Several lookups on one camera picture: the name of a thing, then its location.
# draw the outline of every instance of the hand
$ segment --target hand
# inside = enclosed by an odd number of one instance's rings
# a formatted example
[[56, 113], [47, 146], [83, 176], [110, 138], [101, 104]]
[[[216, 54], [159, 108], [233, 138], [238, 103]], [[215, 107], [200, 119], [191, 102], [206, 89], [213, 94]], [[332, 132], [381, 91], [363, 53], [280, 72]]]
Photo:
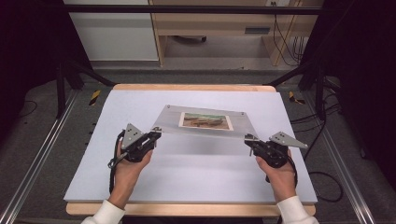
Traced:
[[[117, 149], [117, 156], [120, 155], [121, 142], [119, 142]], [[115, 173], [114, 189], [108, 198], [108, 201], [116, 205], [120, 209], [124, 209], [129, 200], [134, 186], [136, 185], [137, 178], [143, 168], [149, 164], [151, 159], [152, 150], [150, 150], [141, 162], [129, 162], [122, 160], [119, 162]]]
[[294, 184], [294, 171], [290, 163], [287, 162], [280, 168], [273, 168], [261, 157], [256, 157], [256, 161], [270, 179], [277, 203], [297, 195]]

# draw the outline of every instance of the wire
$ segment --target wire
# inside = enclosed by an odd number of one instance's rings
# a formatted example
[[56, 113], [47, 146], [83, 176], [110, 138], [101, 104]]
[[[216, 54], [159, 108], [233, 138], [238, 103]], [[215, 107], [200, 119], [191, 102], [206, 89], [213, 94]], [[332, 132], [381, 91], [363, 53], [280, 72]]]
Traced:
[[300, 131], [294, 131], [295, 133], [304, 133], [304, 132], [308, 132], [308, 131], [312, 131], [314, 129], [316, 129], [317, 127], [321, 127], [321, 125], [323, 125], [323, 123], [318, 124], [315, 127], [309, 128], [309, 129], [305, 129], [305, 130], [300, 130]]
[[331, 93], [331, 94], [329, 94], [329, 95], [327, 95], [325, 98], [324, 98], [324, 101], [326, 101], [329, 97], [332, 97], [332, 96], [335, 96], [335, 97], [337, 97], [337, 93]]
[[[339, 110], [340, 110], [340, 107], [341, 107], [341, 105], [337, 103], [337, 104], [335, 104], [335, 105], [331, 105], [331, 106], [327, 107], [327, 108], [325, 109], [325, 111], [329, 111], [329, 110], [332, 110], [332, 109], [335, 108], [334, 111], [331, 111], [331, 112], [328, 112], [328, 113], [327, 113], [327, 115], [330, 115], [330, 114], [332, 114], [332, 113], [334, 113], [334, 112], [336, 112], [336, 111], [339, 111]], [[306, 122], [308, 122], [308, 121], [311, 121], [312, 119], [315, 119], [317, 116], [318, 116], [318, 114], [312, 114], [312, 115], [309, 115], [309, 116], [306, 116], [306, 117], [303, 117], [303, 118], [292, 119], [292, 120], [290, 121], [290, 124], [306, 123]]]
[[294, 187], [297, 187], [297, 183], [298, 183], [298, 175], [297, 175], [297, 168], [296, 168], [296, 164], [294, 163], [293, 159], [288, 156], [288, 161], [291, 165], [291, 168], [293, 168], [294, 171]]
[[287, 63], [287, 62], [286, 62], [285, 57], [283, 56], [282, 51], [280, 50], [279, 46], [278, 46], [277, 43], [276, 43], [276, 40], [275, 40], [275, 30], [276, 30], [276, 28], [277, 28], [277, 29], [278, 29], [278, 32], [280, 33], [280, 36], [281, 36], [282, 39], [283, 39], [283, 42], [285, 43], [286, 49], [288, 50], [288, 52], [289, 52], [289, 54], [290, 54], [290, 56], [291, 56], [291, 53], [290, 53], [288, 44], [286, 43], [286, 39], [283, 38], [283, 35], [282, 35], [282, 33], [280, 32], [280, 29], [279, 29], [279, 27], [278, 27], [278, 25], [277, 25], [276, 14], [274, 15], [274, 17], [275, 17], [275, 20], [274, 20], [273, 39], [274, 39], [275, 47], [276, 47], [277, 50], [279, 51], [280, 57], [282, 57], [283, 62], [284, 62], [285, 64], [287, 64], [287, 65], [289, 65], [289, 66], [297, 66], [297, 65], [299, 65], [299, 64], [290, 64], [290, 63]]
[[28, 113], [26, 113], [26, 114], [24, 114], [24, 115], [18, 116], [19, 119], [21, 119], [21, 118], [23, 118], [23, 117], [26, 117], [26, 116], [28, 116], [28, 115], [30, 115], [30, 114], [32, 114], [32, 113], [37, 109], [37, 103], [36, 103], [35, 101], [25, 101], [25, 103], [33, 103], [33, 104], [35, 105], [35, 108], [33, 108], [30, 112], [28, 112]]
[[[125, 130], [122, 130], [122, 132], [117, 136], [117, 140], [116, 140], [116, 145], [114, 146], [114, 157], [113, 160], [115, 160], [117, 158], [117, 152], [119, 149], [119, 142], [121, 140], [121, 138], [125, 135]], [[116, 169], [117, 166], [114, 166], [111, 170], [110, 170], [110, 184], [108, 187], [108, 191], [111, 193], [114, 189], [114, 178], [116, 175]]]
[[306, 158], [308, 157], [309, 153], [312, 151], [312, 148], [313, 148], [314, 144], [317, 142], [317, 140], [318, 140], [321, 132], [323, 131], [325, 125], [326, 125], [326, 116], [325, 116], [325, 119], [323, 120], [322, 126], [321, 126], [317, 136], [315, 137], [314, 141], [309, 146], [309, 149], [304, 154], [304, 161], [306, 161]]
[[[291, 25], [292, 25], [292, 22], [289, 24], [289, 28], [288, 28], [287, 34], [290, 32]], [[282, 51], [280, 50], [279, 46], [278, 46], [277, 43], [276, 43], [276, 39], [275, 39], [275, 31], [276, 31], [276, 28], [277, 28], [277, 30], [278, 30], [278, 32], [279, 32], [279, 34], [280, 34], [280, 36], [281, 36], [281, 38], [282, 38], [282, 40], [283, 40], [284, 46], [286, 47], [286, 49], [287, 49], [288, 52], [289, 52], [290, 57], [291, 57], [297, 64], [290, 64], [290, 63], [287, 63], [287, 62], [286, 62], [285, 57], [283, 56]], [[300, 41], [299, 53], [297, 54], [298, 56], [296, 57], [296, 56], [294, 55], [295, 46], [296, 46], [296, 44], [297, 44], [296, 38], [294, 38], [295, 43], [293, 43], [293, 53], [291, 53], [291, 51], [290, 51], [290, 49], [289, 49], [289, 43], [287, 43], [286, 38], [283, 36], [283, 34], [282, 34], [282, 32], [280, 31], [280, 28], [279, 28], [279, 26], [278, 26], [278, 24], [277, 24], [277, 16], [276, 16], [276, 14], [274, 14], [273, 38], [274, 38], [274, 44], [275, 44], [277, 50], [279, 51], [280, 56], [282, 57], [283, 62], [284, 62], [285, 64], [289, 65], [289, 66], [298, 66], [298, 65], [300, 65], [300, 61], [301, 61], [301, 59], [303, 58], [304, 38], [301, 37], [302, 41]]]
[[338, 188], [340, 189], [340, 195], [339, 195], [336, 199], [327, 199], [327, 198], [324, 198], [324, 197], [318, 195], [317, 197], [318, 197], [319, 199], [321, 199], [321, 200], [323, 200], [323, 201], [325, 201], [325, 202], [328, 202], [328, 203], [338, 203], [338, 202], [340, 202], [341, 199], [344, 197], [344, 189], [343, 189], [343, 186], [342, 186], [342, 185], [340, 184], [340, 182], [338, 182], [338, 180], [335, 179], [332, 175], [329, 175], [329, 174], [327, 174], [327, 173], [320, 172], [320, 171], [309, 172], [308, 174], [309, 174], [309, 175], [326, 175], [327, 177], [331, 178], [331, 179], [338, 185]]

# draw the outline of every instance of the white tabletop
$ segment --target white tabletop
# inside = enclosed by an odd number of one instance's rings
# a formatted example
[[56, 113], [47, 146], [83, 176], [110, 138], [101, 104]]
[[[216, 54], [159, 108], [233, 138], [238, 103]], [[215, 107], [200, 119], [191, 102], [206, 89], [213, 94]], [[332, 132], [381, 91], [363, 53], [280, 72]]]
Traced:
[[[110, 174], [107, 164], [117, 135], [127, 123], [149, 132], [165, 105], [243, 111], [263, 141], [279, 131], [294, 136], [278, 92], [113, 90], [64, 199], [81, 203], [106, 199]], [[243, 139], [163, 133], [130, 201], [274, 203], [265, 174], [248, 154]], [[292, 147], [291, 155], [299, 174], [297, 193], [303, 203], [315, 203], [317, 197], [299, 148]]]

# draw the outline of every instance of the gray carpet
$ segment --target gray carpet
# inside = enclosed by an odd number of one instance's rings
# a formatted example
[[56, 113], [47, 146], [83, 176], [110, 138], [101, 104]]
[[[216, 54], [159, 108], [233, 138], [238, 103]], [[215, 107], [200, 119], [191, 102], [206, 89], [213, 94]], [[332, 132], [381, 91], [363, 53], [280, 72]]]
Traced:
[[[261, 84], [267, 83], [285, 72], [282, 71], [98, 71], [102, 76], [122, 83], [224, 83], [224, 84]], [[51, 153], [47, 157], [39, 177], [16, 223], [63, 223], [61, 220], [82, 220], [83, 217], [70, 216], [65, 212], [66, 202], [63, 197], [67, 186], [78, 168], [86, 144], [90, 141], [94, 124], [100, 116], [101, 109], [111, 88], [97, 81], [84, 77], [86, 85], [78, 92], [76, 103], [64, 125]], [[290, 120], [312, 114], [307, 104], [301, 105], [289, 100], [289, 91], [296, 99], [312, 96], [308, 91], [302, 94], [296, 88], [295, 80], [290, 80], [277, 89], [281, 92]], [[101, 90], [95, 105], [89, 105], [92, 93]], [[21, 183], [24, 174], [35, 154], [44, 142], [56, 116], [56, 86], [54, 82], [34, 88], [26, 100], [35, 101], [37, 108], [22, 117], [14, 125], [7, 141], [0, 150], [0, 209], [4, 210]], [[327, 106], [336, 104], [336, 98], [330, 96]], [[29, 113], [33, 103], [26, 103], [21, 114]], [[296, 137], [310, 145], [318, 133], [317, 122], [312, 119], [301, 124], [293, 124]], [[331, 113], [327, 117], [326, 127], [332, 135], [342, 157], [357, 182], [361, 194], [370, 208], [376, 223], [396, 223], [396, 194], [373, 161], [361, 158], [359, 146], [342, 114]], [[322, 136], [315, 143], [306, 159], [309, 172], [324, 172], [338, 179], [334, 165], [328, 154]], [[311, 176], [314, 187], [320, 197], [336, 199], [340, 190], [335, 182], [326, 175]], [[337, 203], [328, 203], [319, 199], [316, 217], [320, 223], [360, 223], [349, 201], [348, 195]], [[274, 218], [267, 218], [267, 223], [276, 223]]]

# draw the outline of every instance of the photograph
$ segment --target photograph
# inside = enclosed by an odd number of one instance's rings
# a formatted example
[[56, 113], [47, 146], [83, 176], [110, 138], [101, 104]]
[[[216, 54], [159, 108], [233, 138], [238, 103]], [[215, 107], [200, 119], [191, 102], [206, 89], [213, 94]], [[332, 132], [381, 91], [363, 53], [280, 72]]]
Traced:
[[233, 131], [229, 116], [182, 112], [179, 127]]

